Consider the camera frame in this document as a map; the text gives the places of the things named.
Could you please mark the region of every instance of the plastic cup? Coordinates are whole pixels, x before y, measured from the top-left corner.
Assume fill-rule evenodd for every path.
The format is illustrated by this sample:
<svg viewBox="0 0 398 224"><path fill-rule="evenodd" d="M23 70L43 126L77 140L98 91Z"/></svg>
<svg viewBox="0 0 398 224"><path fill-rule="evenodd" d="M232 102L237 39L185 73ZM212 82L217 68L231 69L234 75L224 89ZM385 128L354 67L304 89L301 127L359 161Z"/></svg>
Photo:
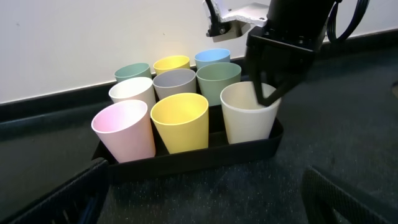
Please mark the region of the plastic cup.
<svg viewBox="0 0 398 224"><path fill-rule="evenodd" d="M160 100L150 112L169 153L204 149L209 144L209 104L196 93Z"/></svg>
<svg viewBox="0 0 398 224"><path fill-rule="evenodd" d="M91 128L122 163L155 156L155 142L146 103L126 100L101 110Z"/></svg>
<svg viewBox="0 0 398 224"><path fill-rule="evenodd" d="M113 103L124 100L141 100L148 105L149 111L156 103L153 81L147 77L124 80L110 89L109 96Z"/></svg>
<svg viewBox="0 0 398 224"><path fill-rule="evenodd" d="M121 82L136 77L152 78L152 75L150 74L150 67L147 63L135 63L120 68L114 73L114 77L118 82Z"/></svg>
<svg viewBox="0 0 398 224"><path fill-rule="evenodd" d="M158 60L154 64L156 75L160 75L164 72L178 68L187 68L187 69L190 68L189 58L187 56L183 55L169 56Z"/></svg>
<svg viewBox="0 0 398 224"><path fill-rule="evenodd" d="M194 71L180 68L156 76L154 87L157 96L162 100L178 93L196 93L197 79Z"/></svg>
<svg viewBox="0 0 398 224"><path fill-rule="evenodd" d="M268 97L273 91L274 87L262 84L264 97ZM220 98L230 144L269 137L280 98L268 107L259 105L252 82L232 84L221 92Z"/></svg>
<svg viewBox="0 0 398 224"><path fill-rule="evenodd" d="M227 49L205 50L195 55L197 69L218 62L230 62L231 52Z"/></svg>
<svg viewBox="0 0 398 224"><path fill-rule="evenodd" d="M197 71L201 93L210 106L221 104L221 91L230 84L240 82L241 72L239 65L227 62L207 65Z"/></svg>

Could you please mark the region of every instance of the robotic hand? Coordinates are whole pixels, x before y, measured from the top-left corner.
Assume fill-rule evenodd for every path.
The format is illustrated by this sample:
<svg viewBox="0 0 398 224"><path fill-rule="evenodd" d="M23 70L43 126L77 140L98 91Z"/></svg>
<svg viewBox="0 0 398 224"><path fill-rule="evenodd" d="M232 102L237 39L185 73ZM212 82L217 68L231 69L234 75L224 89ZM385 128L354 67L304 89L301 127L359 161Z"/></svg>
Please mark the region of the robotic hand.
<svg viewBox="0 0 398 224"><path fill-rule="evenodd" d="M341 0L271 0L269 6L252 3L239 9L223 8L222 0L205 0L210 28L206 36L215 42L242 36L256 25L246 42L245 63L257 101L270 106L298 85L322 46L325 33L332 44L344 41L361 22L369 0L358 0L346 31L336 37L336 16ZM276 87L270 96L262 93L261 74Z"/></svg>

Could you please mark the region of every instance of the dark speckled surface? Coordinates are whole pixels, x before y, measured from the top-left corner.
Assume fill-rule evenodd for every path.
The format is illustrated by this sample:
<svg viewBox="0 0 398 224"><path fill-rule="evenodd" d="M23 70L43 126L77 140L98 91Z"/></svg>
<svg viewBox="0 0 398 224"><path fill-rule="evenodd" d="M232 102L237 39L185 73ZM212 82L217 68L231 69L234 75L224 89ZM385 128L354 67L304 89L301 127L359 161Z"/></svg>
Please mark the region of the dark speckled surface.
<svg viewBox="0 0 398 224"><path fill-rule="evenodd" d="M307 223L299 184L312 164L398 207L396 62L398 49L318 61L282 100L273 159L112 186L99 223ZM0 219L90 160L106 105L0 125Z"/></svg>

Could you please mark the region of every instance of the wall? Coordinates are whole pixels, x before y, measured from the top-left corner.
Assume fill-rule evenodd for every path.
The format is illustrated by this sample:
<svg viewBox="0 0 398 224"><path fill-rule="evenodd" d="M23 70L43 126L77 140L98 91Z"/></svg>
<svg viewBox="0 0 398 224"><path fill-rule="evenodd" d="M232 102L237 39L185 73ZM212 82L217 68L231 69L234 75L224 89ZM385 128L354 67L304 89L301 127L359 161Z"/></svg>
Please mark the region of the wall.
<svg viewBox="0 0 398 224"><path fill-rule="evenodd" d="M343 1L338 30L355 4ZM372 0L354 34L398 27L397 8L395 0ZM215 47L243 56L246 37L213 43L204 15L201 0L2 0L0 103L111 82L125 65L168 55L188 55L192 65L197 52Z"/></svg>

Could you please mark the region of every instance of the tray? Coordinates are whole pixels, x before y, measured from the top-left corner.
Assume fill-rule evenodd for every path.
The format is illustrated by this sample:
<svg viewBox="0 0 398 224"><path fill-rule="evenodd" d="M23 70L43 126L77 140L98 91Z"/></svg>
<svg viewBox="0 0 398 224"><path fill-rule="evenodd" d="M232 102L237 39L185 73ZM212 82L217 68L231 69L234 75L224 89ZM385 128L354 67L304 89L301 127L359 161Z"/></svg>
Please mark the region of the tray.
<svg viewBox="0 0 398 224"><path fill-rule="evenodd" d="M112 184L178 174L214 166L238 164L274 156L284 129L275 119L269 139L228 144L221 105L209 107L209 148L169 154L154 124L156 156L119 164L100 141L92 159L102 157L109 166Z"/></svg>

